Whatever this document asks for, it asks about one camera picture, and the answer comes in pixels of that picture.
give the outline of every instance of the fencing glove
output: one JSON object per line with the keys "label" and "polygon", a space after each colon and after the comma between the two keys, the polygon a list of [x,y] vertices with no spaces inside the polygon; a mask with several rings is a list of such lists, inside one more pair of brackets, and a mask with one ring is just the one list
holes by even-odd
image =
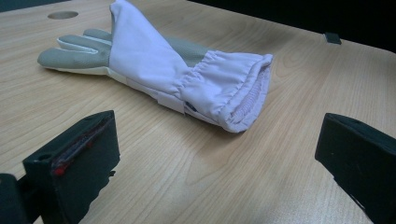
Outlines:
{"label": "fencing glove", "polygon": [[59,71],[107,75],[180,113],[245,131],[259,116],[272,55],[226,53],[163,38],[126,0],[111,6],[112,34],[87,30],[58,39],[38,62]]}

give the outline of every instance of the dark background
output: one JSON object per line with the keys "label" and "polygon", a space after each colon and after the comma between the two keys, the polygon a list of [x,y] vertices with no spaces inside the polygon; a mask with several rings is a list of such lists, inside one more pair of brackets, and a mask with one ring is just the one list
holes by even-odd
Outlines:
{"label": "dark background", "polygon": [[396,52],[396,10],[374,0],[191,0]]}
{"label": "dark background", "polygon": [[46,4],[65,2],[69,0],[0,0],[0,12],[24,7],[36,7]]}

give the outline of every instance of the wooden table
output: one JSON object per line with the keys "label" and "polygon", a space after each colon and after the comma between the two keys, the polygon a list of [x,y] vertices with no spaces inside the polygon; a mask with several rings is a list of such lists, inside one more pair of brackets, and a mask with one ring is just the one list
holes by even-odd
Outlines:
{"label": "wooden table", "polygon": [[[111,78],[38,65],[58,36],[110,31],[112,0],[9,11],[0,14],[0,172],[22,177],[24,158],[112,109],[121,161],[81,223],[370,223],[314,153],[326,112],[396,136],[394,53],[183,0],[133,2],[164,35],[274,54],[254,125],[227,133]],[[78,16],[47,18],[66,10]]]}

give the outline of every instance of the velcro strap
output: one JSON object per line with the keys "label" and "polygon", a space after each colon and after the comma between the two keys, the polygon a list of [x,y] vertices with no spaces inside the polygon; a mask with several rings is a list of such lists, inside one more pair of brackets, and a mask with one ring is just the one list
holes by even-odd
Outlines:
{"label": "velcro strap", "polygon": [[157,101],[160,105],[164,105],[184,114],[184,102],[176,98],[176,96],[159,91]]}

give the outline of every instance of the elastic cuff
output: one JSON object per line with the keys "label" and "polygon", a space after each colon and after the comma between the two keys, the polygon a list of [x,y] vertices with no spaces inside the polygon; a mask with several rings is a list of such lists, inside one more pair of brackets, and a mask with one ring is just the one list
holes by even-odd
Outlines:
{"label": "elastic cuff", "polygon": [[272,58],[270,54],[209,51],[184,80],[182,98],[225,130],[242,132],[261,112]]}

